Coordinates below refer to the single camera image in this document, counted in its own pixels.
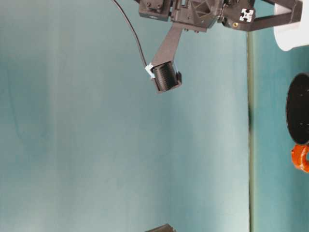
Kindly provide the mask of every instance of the light blue table surface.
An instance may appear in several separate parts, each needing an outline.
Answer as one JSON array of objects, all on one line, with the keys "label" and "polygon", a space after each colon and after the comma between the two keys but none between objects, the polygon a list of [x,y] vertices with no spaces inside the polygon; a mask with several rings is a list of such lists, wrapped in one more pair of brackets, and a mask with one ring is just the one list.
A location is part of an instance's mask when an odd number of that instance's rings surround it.
[{"label": "light blue table surface", "polygon": [[[258,3],[272,14],[272,7]],[[281,51],[273,29],[250,35],[250,113],[253,232],[309,230],[309,175],[294,168],[294,146],[285,122],[292,79],[309,72],[309,47]]]},{"label": "light blue table surface", "polygon": [[248,232],[246,33],[184,33],[157,95],[112,1],[0,2],[0,232]]}]

